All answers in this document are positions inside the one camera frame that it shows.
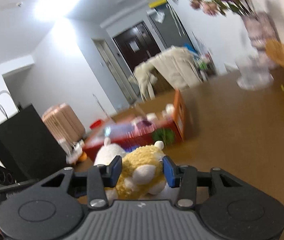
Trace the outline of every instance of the pink suitcase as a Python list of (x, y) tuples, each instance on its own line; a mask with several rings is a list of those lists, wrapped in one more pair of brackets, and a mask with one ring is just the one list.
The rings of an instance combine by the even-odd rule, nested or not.
[(52, 106), (43, 114), (42, 120), (57, 141), (65, 138), (73, 144), (85, 133), (84, 126), (67, 104)]

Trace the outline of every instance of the stuffed animal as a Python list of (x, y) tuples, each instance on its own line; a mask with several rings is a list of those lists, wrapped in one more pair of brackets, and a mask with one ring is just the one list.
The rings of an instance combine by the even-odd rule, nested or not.
[(98, 151), (94, 160), (94, 165), (104, 164), (109, 165), (115, 156), (126, 156), (126, 152), (116, 143), (111, 144), (110, 138), (104, 139), (104, 146)]
[(147, 193), (155, 195), (164, 189), (163, 148), (163, 142), (157, 141), (123, 157), (122, 173), (116, 187), (105, 188), (110, 203), (114, 199), (140, 199)]

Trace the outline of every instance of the yellow stripe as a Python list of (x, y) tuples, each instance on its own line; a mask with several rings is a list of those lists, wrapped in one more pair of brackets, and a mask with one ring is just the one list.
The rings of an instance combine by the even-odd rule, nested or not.
[(155, 8), (155, 7), (157, 7), (159, 5), (162, 5), (164, 3), (167, 3), (167, 0), (157, 0), (157, 1), (153, 2), (153, 3), (149, 3), (149, 7), (150, 8)]

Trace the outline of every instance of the door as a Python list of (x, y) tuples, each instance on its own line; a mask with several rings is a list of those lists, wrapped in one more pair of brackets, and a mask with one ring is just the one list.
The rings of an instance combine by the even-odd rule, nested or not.
[(144, 22), (119, 34), (114, 41), (132, 72), (137, 65), (161, 52)]
[(120, 67), (119, 63), (117, 62), (116, 58), (114, 57), (109, 45), (107, 45), (105, 40), (101, 41), (93, 41), (95, 46), (97, 47), (98, 51), (100, 52), (105, 64), (111, 71), (114, 79), (116, 80), (118, 86), (120, 87), (121, 91), (123, 92), (125, 98), (129, 102), (129, 104), (133, 104), (137, 96), (132, 88), (129, 80), (125, 76), (122, 68)]

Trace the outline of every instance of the flower vase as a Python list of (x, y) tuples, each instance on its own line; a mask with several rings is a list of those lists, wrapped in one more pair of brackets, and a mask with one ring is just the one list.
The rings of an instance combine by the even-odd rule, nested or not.
[(276, 33), (265, 12), (257, 15), (242, 16), (251, 45), (258, 51), (257, 57), (238, 58), (236, 60), (242, 76), (237, 80), (239, 87), (246, 90), (265, 88), (273, 83), (270, 69), (276, 64), (265, 53), (266, 39), (276, 39)]

